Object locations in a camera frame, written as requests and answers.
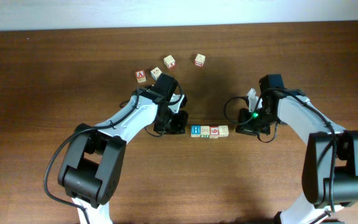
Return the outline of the wooden block red 6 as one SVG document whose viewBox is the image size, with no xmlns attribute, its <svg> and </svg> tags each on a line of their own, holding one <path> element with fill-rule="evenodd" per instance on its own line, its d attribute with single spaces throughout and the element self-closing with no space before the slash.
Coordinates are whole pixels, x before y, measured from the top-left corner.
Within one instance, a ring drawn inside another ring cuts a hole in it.
<svg viewBox="0 0 358 224">
<path fill-rule="evenodd" d="M 219 137 L 219 127 L 210 126 L 209 127 L 209 138 L 218 138 Z"/>
</svg>

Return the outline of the wooden block plain I elephant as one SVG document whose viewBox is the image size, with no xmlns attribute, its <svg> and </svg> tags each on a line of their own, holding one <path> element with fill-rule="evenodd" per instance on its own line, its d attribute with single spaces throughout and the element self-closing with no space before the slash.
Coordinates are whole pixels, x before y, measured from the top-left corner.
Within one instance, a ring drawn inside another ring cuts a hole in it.
<svg viewBox="0 0 358 224">
<path fill-rule="evenodd" d="M 218 126 L 219 128 L 219 137 L 228 137 L 229 136 L 229 127 L 228 125 Z"/>
</svg>

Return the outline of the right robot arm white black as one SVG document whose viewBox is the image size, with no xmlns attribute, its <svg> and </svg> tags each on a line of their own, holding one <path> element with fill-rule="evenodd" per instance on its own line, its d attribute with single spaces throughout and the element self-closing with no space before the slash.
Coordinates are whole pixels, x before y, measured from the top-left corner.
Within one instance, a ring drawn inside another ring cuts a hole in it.
<svg viewBox="0 0 358 224">
<path fill-rule="evenodd" d="M 273 223 L 322 223 L 358 202 L 358 130 L 332 122 L 300 90 L 251 89 L 243 97 L 237 133 L 259 137 L 271 125 L 287 124 L 306 144 L 302 193 Z"/>
</svg>

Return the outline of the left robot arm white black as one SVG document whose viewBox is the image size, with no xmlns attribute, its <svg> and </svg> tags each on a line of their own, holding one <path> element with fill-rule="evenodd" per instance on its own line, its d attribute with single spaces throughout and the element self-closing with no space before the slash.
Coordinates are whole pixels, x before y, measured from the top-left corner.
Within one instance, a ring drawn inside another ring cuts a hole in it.
<svg viewBox="0 0 358 224">
<path fill-rule="evenodd" d="M 187 122 L 183 93 L 162 87 L 136 89 L 115 115 L 95 126 L 80 124 L 56 150 L 67 149 L 58 174 L 81 223 L 111 223 L 109 201 L 121 176 L 126 146 L 145 127 L 154 124 L 157 136 L 181 134 Z"/>
</svg>

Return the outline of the wooden block blue H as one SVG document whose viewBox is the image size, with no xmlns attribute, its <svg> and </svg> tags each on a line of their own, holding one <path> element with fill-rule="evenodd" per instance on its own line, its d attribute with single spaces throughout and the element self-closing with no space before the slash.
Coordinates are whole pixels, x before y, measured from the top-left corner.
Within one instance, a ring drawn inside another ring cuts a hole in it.
<svg viewBox="0 0 358 224">
<path fill-rule="evenodd" d="M 191 126 L 191 137 L 192 138 L 199 138 L 200 136 L 201 136 L 201 126 L 192 125 Z"/>
</svg>

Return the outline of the wooden block green side I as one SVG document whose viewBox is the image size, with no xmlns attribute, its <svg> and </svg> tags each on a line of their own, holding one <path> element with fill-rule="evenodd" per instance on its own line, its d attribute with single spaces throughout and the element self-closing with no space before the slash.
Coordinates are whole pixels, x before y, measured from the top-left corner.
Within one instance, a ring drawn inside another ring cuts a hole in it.
<svg viewBox="0 0 358 224">
<path fill-rule="evenodd" d="M 210 126 L 200 126 L 200 137 L 209 138 L 210 136 Z"/>
</svg>

